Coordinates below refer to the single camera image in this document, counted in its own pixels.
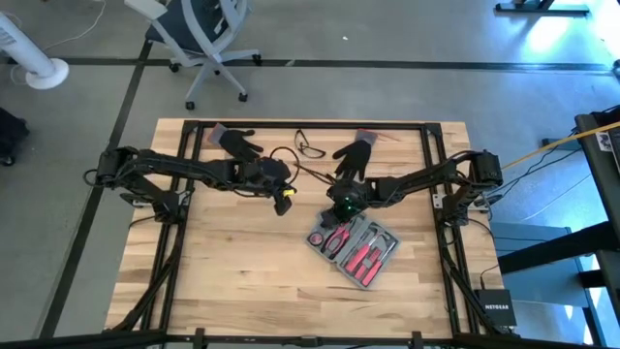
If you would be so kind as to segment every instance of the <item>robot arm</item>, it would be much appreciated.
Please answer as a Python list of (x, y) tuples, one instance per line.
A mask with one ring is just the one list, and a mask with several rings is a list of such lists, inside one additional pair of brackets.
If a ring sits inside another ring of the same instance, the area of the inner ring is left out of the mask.
[(181, 207), (190, 193), (165, 191), (145, 175), (169, 175), (199, 180), (209, 188), (233, 191), (238, 195), (275, 200), (275, 211), (283, 215), (291, 207), (289, 196), (296, 190), (286, 182), (291, 172), (284, 162), (260, 158), (247, 163), (239, 160), (208, 162), (180, 159), (152, 150), (121, 147), (101, 154), (94, 185), (110, 189), (122, 187), (131, 194), (121, 194), (128, 203), (151, 204), (155, 219), (175, 223), (184, 214)]
[[(456, 166), (470, 161), (469, 176)], [(467, 224), (467, 206), (483, 191), (502, 185), (499, 159), (487, 151), (467, 151), (445, 162), (401, 177), (369, 177), (363, 183), (336, 180), (327, 190), (334, 201), (332, 208), (322, 212), (324, 226), (344, 223), (365, 209), (389, 207), (407, 195), (444, 183), (460, 185), (456, 193), (443, 199), (442, 220), (454, 225)]]

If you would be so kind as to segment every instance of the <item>black stand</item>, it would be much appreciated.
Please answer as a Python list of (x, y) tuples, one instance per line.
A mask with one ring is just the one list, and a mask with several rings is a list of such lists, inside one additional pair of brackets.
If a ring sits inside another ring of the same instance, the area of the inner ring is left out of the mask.
[(503, 274), (579, 257), (598, 250), (620, 248), (609, 222), (584, 228), (561, 238), (536, 244), (498, 258)]
[(495, 5), (498, 13), (539, 14), (556, 16), (585, 16), (590, 12), (585, 5), (556, 5), (554, 0), (519, 0), (517, 3), (499, 3)]

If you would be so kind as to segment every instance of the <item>gray floor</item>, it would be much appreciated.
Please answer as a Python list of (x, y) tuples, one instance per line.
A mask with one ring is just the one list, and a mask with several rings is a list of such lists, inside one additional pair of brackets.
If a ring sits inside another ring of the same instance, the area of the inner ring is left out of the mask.
[[(612, 61), (592, 30), (592, 18), (495, 16), (493, 4), (257, 0), (234, 46), (260, 48), (263, 58), (274, 59)], [(83, 0), (5, 0), (0, 11), (19, 16), (24, 31), (46, 47), (83, 31), (101, 6)], [(135, 58), (146, 27), (122, 1), (108, 0), (92, 33), (50, 54)], [(150, 57), (169, 54), (155, 47)], [(18, 164), (0, 169), (0, 341), (32, 337), (38, 330), (88, 194), (80, 176), (96, 165), (106, 145), (133, 67), (72, 67), (65, 83), (45, 92), (13, 85), (8, 72), (0, 68), (0, 106), (26, 118), (32, 135)], [(541, 138), (569, 134), (576, 114), (606, 109), (620, 97), (620, 84), (607, 74), (248, 67), (232, 68), (250, 94), (246, 104), (236, 101), (223, 79), (213, 78), (197, 109), (188, 112), (183, 96), (195, 73), (147, 67), (121, 144), (149, 146), (160, 117), (462, 120), (474, 148), (487, 148), (508, 163), (535, 149)], [(576, 154), (532, 175), (494, 206), (494, 220), (574, 230), (602, 221), (605, 213), (588, 174), (583, 156)], [(94, 333), (103, 326), (131, 214), (117, 193), (105, 193), (58, 335)], [(567, 331), (557, 307), (518, 309), (524, 336), (583, 340), (583, 329)]]

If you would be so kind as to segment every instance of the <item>wooden table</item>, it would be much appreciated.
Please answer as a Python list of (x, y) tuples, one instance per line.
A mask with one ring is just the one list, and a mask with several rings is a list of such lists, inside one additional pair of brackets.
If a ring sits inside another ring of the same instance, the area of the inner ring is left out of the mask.
[[(160, 119), (151, 148), (175, 155), (183, 122)], [(469, 149), (463, 122), (444, 122), (442, 128), (448, 155)], [(206, 141), (208, 131), (200, 159), (225, 158), (224, 150)], [(312, 146), (330, 155), (350, 143), (355, 130), (304, 133)], [(294, 147), (294, 134), (295, 129), (257, 129), (250, 141), (263, 146), (268, 156), (276, 146)], [(276, 155), (295, 168), (291, 154)], [(304, 165), (331, 173), (337, 162), (329, 155), (319, 160), (300, 157)], [(399, 176), (423, 167), (419, 132), (382, 130), (366, 175)], [(154, 175), (151, 180), (169, 188), (167, 177)], [(331, 204), (327, 185), (300, 173), (294, 183), (298, 193), (293, 207), (282, 217), (273, 211), (272, 200), (240, 198), (201, 183), (196, 186), (169, 333), (189, 334), (202, 327), (213, 335), (410, 337), (412, 331), (420, 331), (424, 338), (451, 337), (427, 190), (389, 208), (366, 210), (397, 233), (402, 244), (372, 291), (361, 291), (303, 241), (318, 213)], [(137, 209), (134, 219), (151, 214), (150, 208)], [(470, 217), (487, 224), (483, 214)], [(152, 221), (130, 230), (106, 327), (120, 322), (147, 288), (159, 232), (160, 224)], [(497, 265), (495, 248), (489, 233), (476, 224), (463, 227), (462, 233), (472, 285), (477, 287), (481, 271)], [(487, 272), (484, 281), (487, 287), (502, 287), (499, 269)], [(467, 332), (464, 300), (454, 289), (461, 330)], [(155, 306), (155, 324), (161, 298)]]

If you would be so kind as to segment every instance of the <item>office chair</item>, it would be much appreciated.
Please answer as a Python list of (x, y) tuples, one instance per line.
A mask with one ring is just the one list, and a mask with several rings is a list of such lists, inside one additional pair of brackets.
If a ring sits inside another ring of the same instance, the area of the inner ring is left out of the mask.
[(251, 12), (250, 0), (171, 0), (167, 6), (157, 0), (125, 0), (125, 5), (146, 16), (151, 26), (146, 40), (165, 44), (174, 54), (170, 70), (179, 66), (202, 65), (185, 95), (185, 109), (196, 107), (198, 89), (207, 75), (224, 75), (239, 90), (239, 101), (246, 102), (245, 88), (222, 64), (226, 61), (252, 57), (257, 66), (263, 64), (257, 49), (224, 52)]

